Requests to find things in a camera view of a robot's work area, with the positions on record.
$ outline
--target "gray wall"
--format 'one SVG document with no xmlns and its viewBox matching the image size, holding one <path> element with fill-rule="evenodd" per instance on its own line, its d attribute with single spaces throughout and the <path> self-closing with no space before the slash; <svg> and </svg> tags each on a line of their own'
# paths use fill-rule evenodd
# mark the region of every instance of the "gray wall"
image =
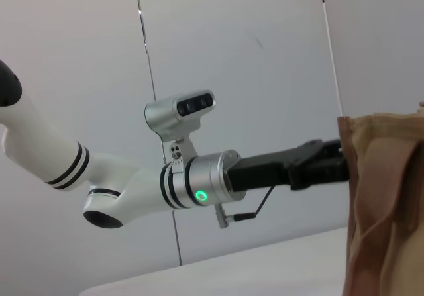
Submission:
<svg viewBox="0 0 424 296">
<path fill-rule="evenodd" d="M 213 90 L 193 134 L 200 154 L 274 152 L 337 137 L 339 115 L 321 0 L 141 0 L 159 98 Z M 93 152 L 162 165 L 144 123 L 153 100 L 136 0 L 0 0 L 0 58 L 59 128 Z M 77 295 L 179 265 L 171 213 L 119 230 L 0 157 L 0 294 Z M 253 211 L 264 190 L 230 213 Z M 253 221 L 219 230 L 213 208 L 178 211 L 184 264 L 343 226 L 345 185 L 277 188 Z"/>
<path fill-rule="evenodd" d="M 424 0 L 325 0 L 343 113 L 412 113 L 424 99 Z"/>
</svg>

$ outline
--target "white table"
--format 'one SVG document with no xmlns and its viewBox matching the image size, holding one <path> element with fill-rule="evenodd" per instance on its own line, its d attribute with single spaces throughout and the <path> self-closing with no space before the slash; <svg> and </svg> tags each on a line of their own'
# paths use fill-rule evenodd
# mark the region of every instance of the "white table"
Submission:
<svg viewBox="0 0 424 296">
<path fill-rule="evenodd" d="M 88 289 L 80 296 L 340 296 L 346 229 Z"/>
</svg>

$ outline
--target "black cable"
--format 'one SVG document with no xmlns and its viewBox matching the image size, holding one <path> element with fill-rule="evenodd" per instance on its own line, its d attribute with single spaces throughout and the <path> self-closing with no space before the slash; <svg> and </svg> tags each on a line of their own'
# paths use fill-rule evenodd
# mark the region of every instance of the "black cable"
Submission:
<svg viewBox="0 0 424 296">
<path fill-rule="evenodd" d="M 270 194 L 271 194 L 271 192 L 272 192 L 272 190 L 274 190 L 274 188 L 275 188 L 276 186 L 275 185 L 273 185 L 269 190 L 268 190 L 268 192 L 265 194 L 265 197 L 264 197 L 264 199 L 262 200 L 262 202 L 260 203 L 260 205 L 259 205 L 259 208 L 256 210 L 256 212 L 254 213 L 255 215 L 258 215 L 258 213 L 259 213 L 259 211 L 262 209 L 262 207 L 264 206 L 264 204 L 265 204 L 265 201 L 267 200 L 267 198 L 270 196 Z"/>
<path fill-rule="evenodd" d="M 258 215 L 259 211 L 264 206 L 265 201 L 270 196 L 270 194 L 271 194 L 272 190 L 274 190 L 274 188 L 275 188 L 275 185 L 271 186 L 271 188 L 265 194 L 265 197 L 263 198 L 263 200 L 260 203 L 259 208 L 257 208 L 256 212 L 236 213 L 235 215 L 233 215 L 233 220 L 235 222 L 239 222 L 239 221 L 243 221 L 243 220 L 248 220 L 248 219 L 254 219 L 254 218 L 256 218 L 256 216 Z"/>
</svg>

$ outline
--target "metal bracket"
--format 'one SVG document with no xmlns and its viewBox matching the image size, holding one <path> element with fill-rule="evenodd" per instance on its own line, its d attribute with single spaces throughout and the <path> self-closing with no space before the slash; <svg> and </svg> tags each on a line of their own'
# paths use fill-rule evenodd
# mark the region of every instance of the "metal bracket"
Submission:
<svg viewBox="0 0 424 296">
<path fill-rule="evenodd" d="M 225 215 L 225 211 L 222 204 L 215 205 L 215 211 L 217 214 L 218 224 L 220 228 L 228 228 L 228 220 Z"/>
<path fill-rule="evenodd" d="M 197 156 L 194 145 L 188 136 L 173 142 L 169 151 L 172 158 L 173 173 L 184 172 L 187 162 Z"/>
</svg>

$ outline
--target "black end cap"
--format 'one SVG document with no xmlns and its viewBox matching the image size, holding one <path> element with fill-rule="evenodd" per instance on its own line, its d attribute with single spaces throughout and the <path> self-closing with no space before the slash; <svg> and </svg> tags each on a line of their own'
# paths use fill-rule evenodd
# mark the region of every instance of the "black end cap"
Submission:
<svg viewBox="0 0 424 296">
<path fill-rule="evenodd" d="M 99 211 L 86 211 L 84 217 L 99 228 L 121 228 L 123 225 L 120 220 Z"/>
<path fill-rule="evenodd" d="M 18 103 L 21 96 L 21 83 L 12 70 L 0 60 L 0 107 Z"/>
<path fill-rule="evenodd" d="M 255 212 L 237 213 L 233 215 L 234 222 L 239 222 L 239 221 L 254 219 L 254 218 L 256 218 Z"/>
</svg>

